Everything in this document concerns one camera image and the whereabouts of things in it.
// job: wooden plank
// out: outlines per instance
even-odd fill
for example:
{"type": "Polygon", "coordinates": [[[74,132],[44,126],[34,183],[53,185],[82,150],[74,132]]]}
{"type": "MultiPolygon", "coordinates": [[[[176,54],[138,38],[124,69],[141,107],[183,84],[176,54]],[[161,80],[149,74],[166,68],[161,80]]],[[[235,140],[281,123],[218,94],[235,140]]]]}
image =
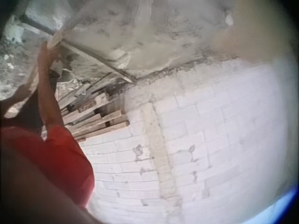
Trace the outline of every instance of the wooden plank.
{"type": "Polygon", "coordinates": [[[83,111],[88,110],[89,108],[95,106],[97,104],[97,102],[95,102],[94,99],[92,99],[91,101],[87,102],[86,104],[80,106],[80,108],[78,108],[78,111],[80,113],[82,113],[83,111]]]}
{"type": "Polygon", "coordinates": [[[122,123],[126,120],[128,120],[127,116],[126,115],[121,115],[120,117],[109,121],[109,123],[110,123],[110,125],[117,125],[117,124],[122,123]]]}
{"type": "Polygon", "coordinates": [[[91,138],[93,136],[97,136],[97,135],[100,135],[100,134],[105,134],[105,133],[108,133],[108,132],[111,132],[111,131],[115,131],[115,130],[127,127],[129,124],[130,124],[129,121],[127,120],[127,121],[122,122],[120,124],[113,125],[113,126],[110,126],[110,127],[107,127],[107,128],[103,128],[101,130],[98,130],[98,131],[95,131],[95,132],[92,132],[92,133],[89,133],[89,134],[83,134],[83,135],[77,136],[77,137],[75,137],[75,140],[78,141],[78,140],[82,140],[82,139],[91,138]]]}
{"type": "Polygon", "coordinates": [[[120,110],[115,111],[99,120],[95,120],[95,121],[89,122],[81,127],[74,128],[74,131],[72,131],[72,134],[73,135],[83,135],[83,134],[95,132],[95,131],[99,130],[99,125],[104,124],[110,120],[116,119],[118,117],[121,117],[121,115],[122,115],[122,113],[120,110]]]}
{"type": "Polygon", "coordinates": [[[73,103],[71,103],[71,107],[74,108],[75,110],[78,109],[80,105],[85,104],[86,102],[94,98],[93,95],[95,94],[94,93],[95,91],[104,88],[105,86],[114,82],[116,79],[117,77],[113,73],[100,79],[86,91],[85,96],[80,96],[73,103]]]}
{"type": "Polygon", "coordinates": [[[83,120],[83,121],[81,121],[81,122],[79,122],[75,125],[69,126],[68,129],[72,132],[75,129],[82,127],[83,125],[87,125],[87,124],[92,123],[92,122],[94,122],[96,120],[99,120],[101,118],[102,118],[101,115],[98,113],[98,114],[92,116],[91,118],[85,119],[85,120],[83,120]]]}
{"type": "MultiPolygon", "coordinates": [[[[34,28],[36,29],[39,29],[49,35],[54,35],[55,34],[55,31],[29,19],[28,17],[26,16],[22,16],[21,18],[21,22],[22,23],[25,23],[25,24],[28,24],[30,26],[33,26],[34,28]]],[[[122,71],[114,66],[112,66],[106,59],[102,58],[101,56],[81,47],[81,46],[78,46],[68,40],[62,40],[61,41],[61,45],[64,46],[65,48],[68,48],[69,50],[89,59],[90,61],[96,63],[96,64],[99,64],[99,65],[106,65],[107,67],[109,67],[110,69],[114,70],[115,72],[117,72],[117,74],[123,78],[124,80],[126,80],[127,82],[129,83],[135,83],[136,80],[130,75],[128,74],[127,72],[125,71],[122,71]]]]}
{"type": "Polygon", "coordinates": [[[66,110],[66,111],[62,111],[61,112],[61,116],[66,116],[66,115],[68,115],[70,112],[68,111],[68,110],[66,110]]]}
{"type": "Polygon", "coordinates": [[[80,143],[80,142],[83,142],[83,141],[86,141],[86,139],[80,139],[77,141],[77,143],[80,143]]]}
{"type": "Polygon", "coordinates": [[[106,105],[109,102],[108,96],[106,93],[100,94],[94,100],[96,101],[97,104],[95,106],[87,109],[86,111],[83,111],[82,113],[80,113],[78,110],[76,110],[76,111],[73,111],[73,112],[69,113],[68,115],[64,116],[63,117],[64,124],[68,124],[73,121],[76,121],[77,119],[93,112],[95,109],[97,109],[103,105],[106,105]]]}
{"type": "Polygon", "coordinates": [[[62,97],[58,104],[59,104],[59,108],[62,109],[64,107],[66,107],[67,105],[69,105],[70,103],[72,103],[73,101],[75,101],[80,95],[85,95],[86,94],[86,90],[90,87],[90,83],[86,83],[82,86],[80,86],[78,89],[75,89],[71,92],[69,92],[67,95],[65,95],[64,97],[62,97]]]}

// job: wooden board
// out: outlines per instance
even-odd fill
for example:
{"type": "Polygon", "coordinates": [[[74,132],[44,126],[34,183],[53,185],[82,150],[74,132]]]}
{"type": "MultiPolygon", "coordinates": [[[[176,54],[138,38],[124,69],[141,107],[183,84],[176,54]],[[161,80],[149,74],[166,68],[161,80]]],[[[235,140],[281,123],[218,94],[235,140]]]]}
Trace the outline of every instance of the wooden board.
{"type": "Polygon", "coordinates": [[[73,126],[69,126],[68,129],[72,132],[72,131],[76,130],[77,128],[82,127],[83,125],[87,125],[87,124],[92,123],[99,119],[101,119],[101,115],[98,113],[98,114],[92,116],[91,118],[85,119],[73,126]]]}
{"type": "Polygon", "coordinates": [[[105,133],[108,133],[108,132],[111,132],[111,131],[115,131],[115,130],[127,127],[129,124],[130,124],[129,121],[125,121],[125,122],[122,122],[120,124],[113,125],[113,126],[110,126],[110,127],[106,127],[106,128],[103,128],[101,130],[98,130],[98,131],[95,131],[95,132],[92,132],[92,133],[89,133],[89,134],[83,134],[83,135],[77,136],[77,137],[75,137],[75,140],[76,141],[81,141],[82,139],[87,139],[87,138],[91,138],[91,137],[94,137],[94,136],[97,136],[97,135],[100,135],[100,134],[105,134],[105,133]]]}
{"type": "Polygon", "coordinates": [[[76,128],[74,129],[74,131],[72,131],[72,134],[75,136],[75,135],[83,135],[83,134],[87,134],[87,133],[91,133],[91,132],[95,132],[97,130],[100,129],[100,125],[101,124],[104,124],[110,120],[113,120],[115,118],[118,118],[118,117],[121,117],[122,113],[121,111],[115,111],[111,114],[108,114],[107,116],[99,119],[99,120],[96,120],[94,122],[90,122],[86,125],[83,125],[79,128],[76,128]]]}
{"type": "Polygon", "coordinates": [[[126,120],[128,120],[127,116],[126,115],[121,115],[118,118],[115,118],[115,119],[109,121],[109,123],[110,123],[110,125],[117,125],[117,124],[122,123],[126,120]]]}
{"type": "Polygon", "coordinates": [[[67,125],[68,123],[71,123],[71,122],[83,117],[84,115],[87,115],[87,114],[93,112],[95,109],[97,109],[103,105],[106,105],[109,102],[108,96],[106,93],[100,94],[94,100],[96,101],[96,105],[83,111],[82,113],[80,113],[78,110],[76,110],[76,111],[73,111],[73,112],[69,113],[68,115],[64,116],[63,117],[64,124],[67,125]]]}
{"type": "Polygon", "coordinates": [[[80,96],[76,99],[73,103],[71,103],[71,107],[74,109],[78,109],[78,107],[82,104],[85,104],[89,100],[95,98],[94,96],[97,93],[94,93],[97,90],[104,88],[105,86],[109,85],[110,83],[114,82],[117,79],[115,74],[109,74],[104,78],[97,81],[94,85],[92,85],[87,91],[85,96],[80,96]]]}
{"type": "Polygon", "coordinates": [[[61,116],[66,116],[68,115],[70,112],[68,110],[66,111],[61,111],[61,116]]]}
{"type": "Polygon", "coordinates": [[[62,109],[64,107],[66,107],[67,105],[69,105],[70,103],[72,103],[73,101],[75,101],[80,95],[85,95],[86,94],[86,90],[90,87],[90,84],[84,84],[83,86],[79,87],[78,89],[75,89],[73,91],[71,91],[70,93],[68,93],[67,95],[65,95],[64,97],[62,97],[58,104],[59,104],[59,108],[62,109]]]}

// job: white wall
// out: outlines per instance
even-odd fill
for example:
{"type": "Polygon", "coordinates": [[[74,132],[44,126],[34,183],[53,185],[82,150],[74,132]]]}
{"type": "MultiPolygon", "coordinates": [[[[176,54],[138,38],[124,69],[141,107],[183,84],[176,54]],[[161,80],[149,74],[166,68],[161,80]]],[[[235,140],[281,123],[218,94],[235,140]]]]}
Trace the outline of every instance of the white wall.
{"type": "Polygon", "coordinates": [[[296,89],[292,73],[241,60],[130,86],[131,125],[81,143],[96,178],[89,210],[113,224],[249,219],[296,183],[286,106],[298,103],[296,89]]]}

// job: construction site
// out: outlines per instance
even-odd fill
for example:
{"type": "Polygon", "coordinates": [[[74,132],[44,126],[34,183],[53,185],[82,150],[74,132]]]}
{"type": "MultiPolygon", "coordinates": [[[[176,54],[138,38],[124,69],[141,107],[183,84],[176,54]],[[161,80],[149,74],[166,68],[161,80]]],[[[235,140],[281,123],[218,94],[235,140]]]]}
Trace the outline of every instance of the construction site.
{"type": "Polygon", "coordinates": [[[19,1],[1,27],[0,100],[33,93],[40,46],[57,45],[55,98],[93,168],[91,215],[275,223],[298,189],[298,37],[270,2],[19,1]]]}

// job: hand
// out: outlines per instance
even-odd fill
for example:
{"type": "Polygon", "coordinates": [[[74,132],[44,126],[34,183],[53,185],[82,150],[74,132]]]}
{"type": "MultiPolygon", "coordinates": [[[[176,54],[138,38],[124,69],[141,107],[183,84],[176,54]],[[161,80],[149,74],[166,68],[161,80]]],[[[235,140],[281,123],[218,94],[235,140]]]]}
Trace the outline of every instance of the hand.
{"type": "Polygon", "coordinates": [[[43,68],[49,69],[55,59],[58,59],[57,48],[47,49],[47,42],[43,42],[40,52],[38,54],[38,59],[37,59],[38,67],[39,68],[43,67],[43,68]]]}
{"type": "Polygon", "coordinates": [[[17,102],[21,102],[31,94],[30,90],[25,85],[19,86],[17,91],[14,93],[13,98],[17,102]]]}

